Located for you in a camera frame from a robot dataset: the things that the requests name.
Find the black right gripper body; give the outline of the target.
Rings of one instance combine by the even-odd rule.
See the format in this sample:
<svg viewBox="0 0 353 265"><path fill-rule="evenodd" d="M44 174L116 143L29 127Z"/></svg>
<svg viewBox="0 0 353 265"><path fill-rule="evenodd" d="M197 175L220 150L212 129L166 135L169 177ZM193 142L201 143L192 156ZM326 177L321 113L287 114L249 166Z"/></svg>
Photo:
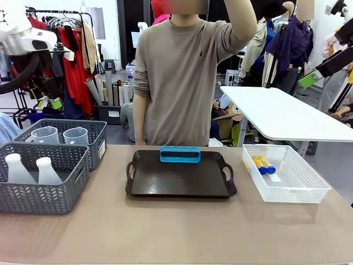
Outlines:
<svg viewBox="0 0 353 265"><path fill-rule="evenodd" d="M353 43L353 20L347 21L336 33L336 39L340 45L352 46Z"/></svg>

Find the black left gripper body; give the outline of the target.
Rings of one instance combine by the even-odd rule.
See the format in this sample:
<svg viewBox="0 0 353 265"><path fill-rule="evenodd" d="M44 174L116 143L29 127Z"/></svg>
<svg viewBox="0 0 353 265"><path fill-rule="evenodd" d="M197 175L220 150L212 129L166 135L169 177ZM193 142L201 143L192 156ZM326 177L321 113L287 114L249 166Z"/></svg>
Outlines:
<svg viewBox="0 0 353 265"><path fill-rule="evenodd" d="M63 72L58 60L53 60L50 52L35 52L39 63L30 82L45 96L63 96Z"/></svg>

